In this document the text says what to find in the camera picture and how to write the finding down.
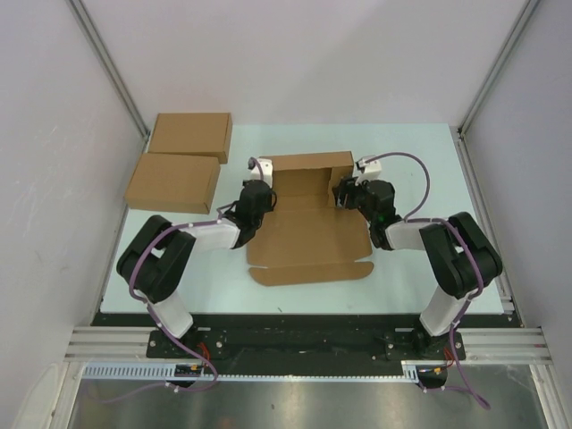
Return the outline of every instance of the black mounting plate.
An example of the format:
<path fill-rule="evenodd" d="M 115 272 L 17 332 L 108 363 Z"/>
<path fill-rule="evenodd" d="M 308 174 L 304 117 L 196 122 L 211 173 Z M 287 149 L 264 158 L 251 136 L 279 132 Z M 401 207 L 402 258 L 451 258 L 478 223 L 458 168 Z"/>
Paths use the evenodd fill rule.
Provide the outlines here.
<path fill-rule="evenodd" d="M 416 354 L 406 345 L 409 338 L 409 332 L 376 329 L 211 328 L 193 329 L 181 342 L 201 355 L 198 344 L 204 343 L 219 373 L 227 375 L 403 375 L 401 360 L 445 360 L 442 348 Z M 459 333 L 456 341 L 461 344 L 459 358 L 464 359 Z M 147 357 L 192 358 L 158 330 L 149 336 Z"/>
<path fill-rule="evenodd" d="M 442 344 L 437 343 L 423 354 L 419 354 L 414 350 L 411 343 L 410 332 L 387 332 L 383 336 L 385 343 L 385 357 L 387 360 L 445 360 L 444 347 L 450 349 L 451 345 L 448 341 Z M 455 351 L 457 351 L 458 360 L 465 360 L 465 344 L 460 332 L 455 332 Z"/>

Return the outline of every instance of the light blue table surface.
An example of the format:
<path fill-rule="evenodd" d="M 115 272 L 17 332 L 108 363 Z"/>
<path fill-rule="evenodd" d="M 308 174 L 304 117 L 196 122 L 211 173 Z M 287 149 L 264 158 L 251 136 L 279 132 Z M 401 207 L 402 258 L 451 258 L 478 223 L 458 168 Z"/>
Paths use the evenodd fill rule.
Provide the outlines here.
<path fill-rule="evenodd" d="M 474 215 L 463 173 L 447 124 L 372 125 L 236 125 L 232 130 L 230 161 L 222 166 L 214 207 L 232 202 L 247 177 L 250 156 L 289 155 L 351 150 L 354 159 L 391 151 L 419 156 L 431 174 L 431 194 L 419 217 L 448 217 L 459 211 Z M 382 179 L 396 189 L 396 207 L 404 215 L 425 191 L 423 171 L 413 160 L 383 160 Z M 152 212 L 130 210 L 117 258 Z M 215 218 L 210 215 L 160 213 L 173 223 Z M 368 259 L 375 268 L 365 279 L 265 287 L 248 274 L 244 248 L 193 254 L 181 279 L 179 293 L 192 313 L 305 313 L 399 314 L 418 313 L 429 303 L 437 283 L 425 252 L 374 249 Z M 126 282 L 113 269 L 101 311 L 142 313 Z M 486 288 L 469 313 L 500 314 L 501 299 L 495 283 Z"/>

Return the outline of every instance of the cardboard box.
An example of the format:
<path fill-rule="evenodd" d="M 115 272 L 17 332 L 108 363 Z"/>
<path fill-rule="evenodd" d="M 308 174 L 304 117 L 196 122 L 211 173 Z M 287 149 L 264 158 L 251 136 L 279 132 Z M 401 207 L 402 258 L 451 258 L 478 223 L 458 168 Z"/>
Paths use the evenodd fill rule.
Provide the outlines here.
<path fill-rule="evenodd" d="M 332 187 L 353 172 L 351 152 L 264 156 L 273 161 L 278 201 L 247 246 L 250 275 L 264 286 L 356 280 L 372 254 L 358 210 L 335 208 Z"/>
<path fill-rule="evenodd" d="M 231 114 L 159 114 L 149 152 L 215 156 L 220 164 L 226 164 L 231 135 Z"/>
<path fill-rule="evenodd" d="M 214 157 L 143 154 L 125 200 L 130 208 L 207 215 L 220 171 Z"/>

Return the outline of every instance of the white wall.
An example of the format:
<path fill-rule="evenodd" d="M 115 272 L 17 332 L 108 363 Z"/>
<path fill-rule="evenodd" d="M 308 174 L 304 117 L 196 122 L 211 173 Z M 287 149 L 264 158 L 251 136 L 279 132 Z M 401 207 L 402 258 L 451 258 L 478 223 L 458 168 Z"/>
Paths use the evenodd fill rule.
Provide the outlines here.
<path fill-rule="evenodd" d="M 467 144 L 517 302 L 572 399 L 570 22 L 569 0 L 541 4 Z"/>
<path fill-rule="evenodd" d="M 87 315 L 142 142 L 63 0 L 0 17 L 0 427 Z"/>
<path fill-rule="evenodd" d="M 458 125 L 525 0 L 86 0 L 147 125 Z"/>

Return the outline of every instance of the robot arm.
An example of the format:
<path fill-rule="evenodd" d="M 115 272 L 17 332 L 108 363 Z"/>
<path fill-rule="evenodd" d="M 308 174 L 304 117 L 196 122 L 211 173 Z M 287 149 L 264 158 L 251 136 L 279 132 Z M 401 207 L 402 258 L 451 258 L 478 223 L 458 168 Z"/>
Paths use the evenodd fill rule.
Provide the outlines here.
<path fill-rule="evenodd" d="M 266 213 L 273 210 L 272 161 L 259 158 L 248 165 L 250 179 L 243 182 L 240 197 L 217 220 L 190 223 L 173 231 L 156 245 L 160 256 L 149 254 L 141 264 L 134 293 L 152 307 L 161 324 L 176 338 L 193 325 L 193 319 L 177 292 L 191 252 L 217 248 L 235 249 L 255 236 Z M 117 263 L 117 273 L 130 282 L 135 267 L 151 242 L 172 224 L 160 215 L 151 216 L 125 249 Z"/>
<path fill-rule="evenodd" d="M 429 305 L 420 316 L 418 336 L 422 340 L 445 334 L 468 297 L 476 290 L 478 281 L 459 243 L 441 223 L 405 222 L 396 214 L 395 189 L 387 181 L 377 178 L 381 172 L 379 161 L 368 163 L 371 156 L 357 161 L 358 177 L 341 180 L 333 189 L 339 207 L 357 209 L 369 223 L 371 240 L 384 250 L 423 250 L 429 257 L 439 284 Z M 468 213 L 449 218 L 475 259 L 484 286 L 501 274 L 502 262 L 498 253 Z"/>

